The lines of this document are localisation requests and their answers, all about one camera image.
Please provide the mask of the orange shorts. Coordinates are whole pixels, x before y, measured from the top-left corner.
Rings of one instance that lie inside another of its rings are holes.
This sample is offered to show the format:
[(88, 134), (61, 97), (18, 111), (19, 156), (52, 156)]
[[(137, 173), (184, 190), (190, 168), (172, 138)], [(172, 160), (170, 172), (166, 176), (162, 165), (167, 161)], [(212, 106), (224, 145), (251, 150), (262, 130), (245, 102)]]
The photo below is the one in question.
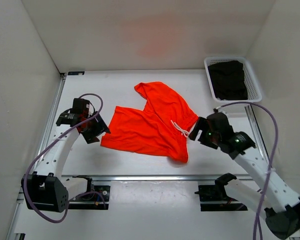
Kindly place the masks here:
[(137, 154), (168, 157), (186, 164), (187, 138), (198, 115), (184, 98), (168, 85), (141, 82), (134, 90), (146, 100), (143, 110), (116, 106), (110, 132), (101, 138), (105, 148)]

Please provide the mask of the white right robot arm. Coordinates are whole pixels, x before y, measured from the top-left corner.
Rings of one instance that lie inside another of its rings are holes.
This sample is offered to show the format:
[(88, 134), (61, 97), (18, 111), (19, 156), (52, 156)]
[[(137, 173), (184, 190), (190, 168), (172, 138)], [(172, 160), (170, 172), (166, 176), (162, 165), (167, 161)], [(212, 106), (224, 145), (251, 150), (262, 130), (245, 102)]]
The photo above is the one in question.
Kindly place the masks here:
[(199, 117), (189, 139), (229, 155), (261, 189), (257, 192), (226, 173), (215, 180), (217, 198), (240, 201), (262, 218), (280, 240), (300, 230), (300, 194), (273, 170), (248, 134), (233, 130), (225, 114), (215, 112), (206, 118)]

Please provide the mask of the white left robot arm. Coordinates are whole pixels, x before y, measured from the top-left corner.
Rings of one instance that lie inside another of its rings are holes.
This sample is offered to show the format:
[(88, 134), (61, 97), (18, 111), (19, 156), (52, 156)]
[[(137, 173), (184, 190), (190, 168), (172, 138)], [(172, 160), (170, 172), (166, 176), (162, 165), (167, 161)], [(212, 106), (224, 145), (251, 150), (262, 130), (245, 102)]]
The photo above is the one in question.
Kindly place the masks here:
[(110, 130), (100, 112), (83, 97), (74, 98), (72, 107), (56, 120), (56, 133), (39, 157), (40, 163), (21, 180), (27, 207), (31, 210), (62, 213), (68, 202), (77, 197), (90, 200), (95, 194), (92, 178), (76, 175), (62, 181), (69, 153), (79, 136), (87, 144), (99, 142), (99, 136)]

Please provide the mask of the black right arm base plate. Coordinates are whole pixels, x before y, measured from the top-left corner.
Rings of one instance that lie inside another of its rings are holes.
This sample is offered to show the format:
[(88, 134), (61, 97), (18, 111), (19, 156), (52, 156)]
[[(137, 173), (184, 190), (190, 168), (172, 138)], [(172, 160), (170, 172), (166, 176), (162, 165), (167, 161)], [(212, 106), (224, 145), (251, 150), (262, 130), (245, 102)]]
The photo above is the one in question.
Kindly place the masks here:
[(200, 211), (201, 212), (242, 212), (248, 208), (234, 198), (222, 196), (217, 192), (214, 185), (199, 185)]

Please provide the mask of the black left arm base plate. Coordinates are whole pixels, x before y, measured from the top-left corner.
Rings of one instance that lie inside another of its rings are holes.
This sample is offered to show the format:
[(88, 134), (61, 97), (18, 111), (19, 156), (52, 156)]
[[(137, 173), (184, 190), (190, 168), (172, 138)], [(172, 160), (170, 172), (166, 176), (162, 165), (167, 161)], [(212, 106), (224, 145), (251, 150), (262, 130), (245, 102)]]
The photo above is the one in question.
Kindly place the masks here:
[(69, 203), (70, 210), (108, 210), (111, 195), (111, 186), (93, 184), (94, 193), (74, 198)]

